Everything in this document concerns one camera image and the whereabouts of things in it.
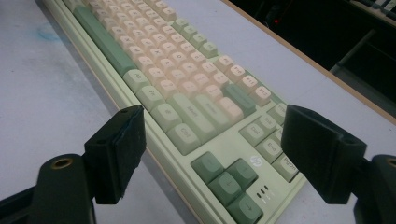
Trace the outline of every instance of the green keycap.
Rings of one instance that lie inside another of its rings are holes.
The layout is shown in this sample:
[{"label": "green keycap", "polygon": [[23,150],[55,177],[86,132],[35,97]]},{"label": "green keycap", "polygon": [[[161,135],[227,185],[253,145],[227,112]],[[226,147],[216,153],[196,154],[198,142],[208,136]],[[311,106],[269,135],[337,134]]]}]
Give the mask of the green keycap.
[{"label": "green keycap", "polygon": [[197,135],[185,123],[178,124],[167,133],[175,147],[185,156],[201,145]]},{"label": "green keycap", "polygon": [[227,210],[237,223],[253,224],[262,216],[260,207],[246,193],[231,203]]},{"label": "green keycap", "polygon": [[182,18],[177,18],[173,23],[172,23],[172,27],[178,31],[180,33],[180,31],[186,27],[189,23],[182,19]]},{"label": "green keycap", "polygon": [[150,85],[149,80],[142,71],[137,69],[128,71],[122,79],[134,93],[137,93],[143,87]]},{"label": "green keycap", "polygon": [[158,105],[150,114],[154,117],[155,121],[157,121],[165,133],[181,123],[180,116],[169,104]]},{"label": "green keycap", "polygon": [[183,122],[192,128],[202,143],[207,142],[215,136],[215,127],[187,98],[187,96],[182,93],[176,93],[172,97],[168,98],[167,103],[177,111]]},{"label": "green keycap", "polygon": [[265,137],[273,132],[276,128],[276,121],[267,114],[262,115],[254,122],[257,123],[266,132]]},{"label": "green keycap", "polygon": [[231,121],[224,114],[224,112],[216,106],[206,95],[197,95],[194,99],[198,108],[206,115],[207,118],[214,124],[218,133],[226,130],[231,126]]},{"label": "green keycap", "polygon": [[206,152],[200,158],[193,161],[191,166],[206,184],[210,183],[210,181],[220,175],[224,170],[211,152]]},{"label": "green keycap", "polygon": [[235,84],[226,86],[223,89],[223,94],[232,99],[242,109],[245,117],[256,111],[254,101]]},{"label": "green keycap", "polygon": [[197,29],[195,27],[188,25],[185,26],[183,29],[181,29],[180,34],[186,38],[186,40],[191,39],[194,35],[198,33]]},{"label": "green keycap", "polygon": [[219,175],[208,186],[224,206],[228,205],[241,192],[238,182],[227,172]]},{"label": "green keycap", "polygon": [[283,124],[283,121],[285,121],[285,116],[286,116],[286,105],[283,103],[280,103],[273,108],[271,108],[268,111],[268,114],[273,117],[276,122],[280,125]]},{"label": "green keycap", "polygon": [[140,102],[145,106],[147,111],[151,111],[157,105],[165,103],[161,94],[153,86],[145,86],[136,94]]},{"label": "green keycap", "polygon": [[207,42],[207,38],[206,36],[204,36],[203,34],[196,34],[194,35],[189,42],[196,48],[200,48],[204,43]]},{"label": "green keycap", "polygon": [[218,47],[212,42],[204,43],[198,50],[204,54],[206,58],[218,56]]},{"label": "green keycap", "polygon": [[272,164],[286,181],[290,182],[298,173],[297,167],[291,162],[291,160],[285,155],[280,155],[279,158]]},{"label": "green keycap", "polygon": [[280,144],[270,137],[260,142],[255,148],[269,163],[273,163],[282,153]]},{"label": "green keycap", "polygon": [[242,189],[246,189],[257,179],[256,172],[242,159],[239,159],[227,168],[227,172],[233,176]]},{"label": "green keycap", "polygon": [[250,123],[239,132],[253,147],[257,146],[265,137],[265,131],[256,123]]},{"label": "green keycap", "polygon": [[77,6],[73,14],[121,77],[129,70],[137,68],[88,8]]}]

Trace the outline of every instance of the space bar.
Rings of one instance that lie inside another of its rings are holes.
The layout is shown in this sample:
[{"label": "space bar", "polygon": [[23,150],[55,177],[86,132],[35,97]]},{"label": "space bar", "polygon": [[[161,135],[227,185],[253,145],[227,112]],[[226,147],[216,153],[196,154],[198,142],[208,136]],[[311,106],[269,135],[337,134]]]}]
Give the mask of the space bar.
[{"label": "space bar", "polygon": [[89,9],[76,7],[73,14],[121,77],[129,70],[137,69],[136,65]]}]

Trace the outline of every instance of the numpad key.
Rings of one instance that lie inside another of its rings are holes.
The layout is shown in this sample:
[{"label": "numpad key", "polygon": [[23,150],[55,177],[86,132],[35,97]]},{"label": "numpad key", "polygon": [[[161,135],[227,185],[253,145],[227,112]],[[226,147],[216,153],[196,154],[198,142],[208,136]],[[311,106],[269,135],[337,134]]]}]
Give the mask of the numpad key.
[{"label": "numpad key", "polygon": [[145,107],[148,151],[199,221],[278,219],[305,177],[265,83],[164,1],[44,2],[117,107]]}]

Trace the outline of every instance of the blue stain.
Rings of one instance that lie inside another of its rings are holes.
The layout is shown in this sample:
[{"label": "blue stain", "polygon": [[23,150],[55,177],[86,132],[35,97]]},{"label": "blue stain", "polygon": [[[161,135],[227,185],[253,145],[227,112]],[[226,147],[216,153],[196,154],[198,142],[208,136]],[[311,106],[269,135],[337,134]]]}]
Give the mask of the blue stain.
[{"label": "blue stain", "polygon": [[43,25],[39,26],[37,28],[37,33],[43,39],[46,39],[46,40],[49,40],[49,41],[59,41],[59,40],[61,40],[61,38],[56,34],[56,32],[53,30],[53,28],[52,28],[52,26],[50,25],[49,22],[44,23]]}]

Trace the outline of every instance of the desk surface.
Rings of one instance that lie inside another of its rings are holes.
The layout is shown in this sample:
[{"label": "desk surface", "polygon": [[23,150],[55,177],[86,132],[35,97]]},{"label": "desk surface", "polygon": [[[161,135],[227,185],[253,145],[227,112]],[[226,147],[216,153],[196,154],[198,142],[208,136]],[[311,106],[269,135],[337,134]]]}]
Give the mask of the desk surface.
[{"label": "desk surface", "polygon": [[[367,159],[395,154],[395,125],[282,40],[221,1],[166,2],[286,102],[316,110],[364,141]],[[83,144],[117,108],[41,1],[0,0],[0,27],[2,200],[33,186],[45,161],[82,154]],[[354,223],[355,201],[351,197],[348,205],[327,205],[306,184],[278,223]],[[194,221],[148,155],[119,204],[95,207],[98,223]]]}]

